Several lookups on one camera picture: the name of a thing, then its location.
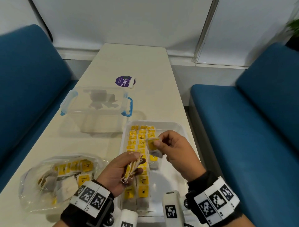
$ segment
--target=hand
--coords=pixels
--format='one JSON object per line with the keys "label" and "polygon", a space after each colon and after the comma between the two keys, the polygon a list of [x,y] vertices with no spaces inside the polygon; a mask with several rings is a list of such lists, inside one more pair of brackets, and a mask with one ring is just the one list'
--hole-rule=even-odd
{"label": "hand", "polygon": [[206,172],[185,137],[175,131],[168,130],[163,132],[159,138],[162,142],[156,140],[154,141],[154,145],[167,156],[167,161],[169,161],[187,181],[195,180]]}
{"label": "hand", "polygon": [[[105,186],[113,194],[114,197],[119,196],[125,190],[126,185],[130,185],[132,183],[131,178],[128,179],[127,184],[124,184],[120,181],[125,172],[126,165],[136,161],[141,156],[142,154],[139,152],[122,153],[106,166],[106,168],[97,178],[97,181]],[[142,172],[143,169],[138,168],[135,175],[142,174]]]}

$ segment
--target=left hand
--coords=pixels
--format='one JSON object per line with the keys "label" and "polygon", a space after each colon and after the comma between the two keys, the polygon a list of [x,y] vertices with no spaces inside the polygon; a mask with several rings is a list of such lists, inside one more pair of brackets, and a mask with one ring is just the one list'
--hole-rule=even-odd
{"label": "left hand", "polygon": [[[132,183],[131,178],[128,179],[127,184],[124,184],[120,181],[125,172],[126,165],[136,161],[141,156],[142,154],[139,152],[122,153],[106,166],[106,168],[97,178],[97,181],[104,185],[113,194],[114,198],[116,198],[125,190],[126,185],[130,185]],[[143,169],[138,168],[136,170],[135,176],[142,174],[142,172]]]}

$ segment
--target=right hand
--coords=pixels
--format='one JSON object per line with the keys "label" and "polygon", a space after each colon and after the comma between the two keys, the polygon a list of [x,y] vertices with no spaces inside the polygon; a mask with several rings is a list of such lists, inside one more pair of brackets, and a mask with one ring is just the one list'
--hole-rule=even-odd
{"label": "right hand", "polygon": [[169,161],[188,182],[195,180],[206,172],[185,137],[175,131],[168,130],[163,132],[159,138],[162,142],[156,140],[154,141],[154,145],[167,156],[167,161]]}

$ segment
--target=green leaves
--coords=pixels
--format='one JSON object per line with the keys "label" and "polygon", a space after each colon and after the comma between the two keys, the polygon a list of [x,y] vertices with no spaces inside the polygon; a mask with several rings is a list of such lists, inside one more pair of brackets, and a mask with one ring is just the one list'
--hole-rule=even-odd
{"label": "green leaves", "polygon": [[299,19],[289,22],[286,26],[293,31],[294,36],[299,37]]}

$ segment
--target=flower pot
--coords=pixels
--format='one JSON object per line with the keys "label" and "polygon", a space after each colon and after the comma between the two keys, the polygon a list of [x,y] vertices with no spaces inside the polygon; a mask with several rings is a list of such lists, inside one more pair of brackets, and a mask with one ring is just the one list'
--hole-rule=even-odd
{"label": "flower pot", "polygon": [[299,37],[292,36],[290,40],[286,43],[286,46],[293,50],[299,51]]}

